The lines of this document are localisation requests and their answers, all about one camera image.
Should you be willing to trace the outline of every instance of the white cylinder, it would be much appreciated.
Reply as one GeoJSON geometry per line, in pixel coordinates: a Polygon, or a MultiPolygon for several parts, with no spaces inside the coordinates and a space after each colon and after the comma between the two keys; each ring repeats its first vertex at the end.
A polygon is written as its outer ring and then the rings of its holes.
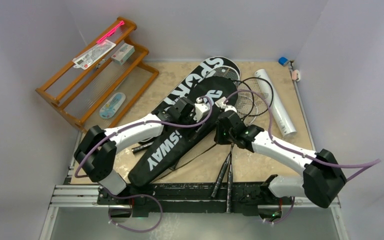
{"type": "MultiPolygon", "coordinates": [[[[277,126],[279,127],[280,132],[282,133],[282,136],[284,138],[292,136],[294,133],[297,132],[297,130],[295,129],[295,126],[292,123],[291,118],[286,112],[285,107],[282,104],[282,101],[279,98],[278,93],[276,92],[275,86],[273,86],[272,81],[267,75],[266,70],[260,69],[254,73],[254,76],[257,78],[265,79],[267,80],[267,82],[271,84],[271,87],[273,88],[273,103],[271,104],[270,109],[271,109],[271,112],[273,113],[274,120],[276,121],[277,126]]],[[[270,88],[267,87],[267,84],[265,84],[263,81],[260,81],[260,80],[256,80],[256,81],[263,93],[270,93],[270,88]]]]}

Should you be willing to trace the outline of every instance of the gray floor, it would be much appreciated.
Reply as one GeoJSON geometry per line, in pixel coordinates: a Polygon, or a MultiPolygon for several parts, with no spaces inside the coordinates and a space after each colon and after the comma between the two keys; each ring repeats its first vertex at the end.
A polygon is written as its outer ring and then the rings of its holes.
{"type": "MultiPolygon", "coordinates": [[[[284,222],[269,226],[259,217],[241,214],[164,213],[160,226],[148,233],[134,233],[108,224],[107,208],[60,208],[52,240],[338,240],[330,209],[297,207],[284,222]]],[[[123,224],[146,229],[159,215],[129,218],[123,224]]]]}

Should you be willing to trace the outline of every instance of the white wall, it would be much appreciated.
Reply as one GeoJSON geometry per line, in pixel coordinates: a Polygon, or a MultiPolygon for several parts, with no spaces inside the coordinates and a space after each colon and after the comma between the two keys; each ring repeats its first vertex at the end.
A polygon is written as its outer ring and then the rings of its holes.
{"type": "Polygon", "coordinates": [[[0,240],[38,239],[76,131],[35,88],[84,47],[61,0],[0,0],[0,240]]]}
{"type": "Polygon", "coordinates": [[[316,148],[344,164],[383,160],[340,200],[352,240],[384,239],[384,1],[329,0],[296,63],[316,148]]]}
{"type": "Polygon", "coordinates": [[[148,60],[296,58],[327,0],[66,0],[90,43],[116,17],[136,22],[148,60]]]}

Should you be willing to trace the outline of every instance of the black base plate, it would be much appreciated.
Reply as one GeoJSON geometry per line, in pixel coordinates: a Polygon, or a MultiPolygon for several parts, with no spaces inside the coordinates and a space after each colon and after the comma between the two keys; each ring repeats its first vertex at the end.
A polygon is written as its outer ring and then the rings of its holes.
{"type": "MultiPolygon", "coordinates": [[[[232,213],[244,216],[258,216],[258,205],[278,205],[279,198],[268,189],[261,187],[263,182],[234,182],[232,186],[232,213]]],[[[146,189],[137,190],[128,186],[123,196],[147,194],[154,196],[165,213],[225,213],[227,183],[222,183],[217,196],[211,198],[214,183],[154,183],[146,189]]],[[[117,200],[100,189],[98,205],[128,205],[128,200],[117,200]]],[[[284,205],[291,204],[289,197],[283,197],[284,205]]],[[[148,197],[134,199],[132,217],[148,217],[149,213],[159,213],[155,201],[148,197]]]]}

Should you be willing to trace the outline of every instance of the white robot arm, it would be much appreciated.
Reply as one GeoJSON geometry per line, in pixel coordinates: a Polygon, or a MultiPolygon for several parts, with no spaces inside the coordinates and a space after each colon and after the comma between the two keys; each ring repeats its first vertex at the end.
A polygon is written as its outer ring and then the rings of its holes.
{"type": "MultiPolygon", "coordinates": [[[[275,197],[307,197],[314,204],[327,208],[347,180],[340,168],[327,167],[306,156],[337,164],[333,154],[327,150],[315,152],[303,149],[276,137],[270,138],[267,131],[256,125],[245,126],[236,113],[236,109],[233,106],[225,105],[224,100],[225,98],[221,98],[215,103],[224,112],[218,117],[214,141],[221,145],[234,143],[239,148],[268,156],[297,172],[299,176],[272,175],[263,182],[261,187],[267,188],[275,197]]],[[[126,189],[127,184],[113,170],[114,159],[118,152],[141,140],[161,135],[164,125],[153,121],[170,122],[170,120],[173,121],[173,115],[175,115],[174,122],[181,116],[189,116],[196,123],[209,110],[203,103],[192,104],[182,98],[174,109],[177,110],[175,114],[170,115],[165,112],[158,115],[148,114],[142,119],[115,128],[102,130],[98,126],[92,127],[80,143],[74,157],[78,162],[82,161],[86,153],[97,142],[113,135],[101,146],[99,151],[92,154],[82,168],[92,182],[98,182],[112,194],[119,195],[126,189]]]]}

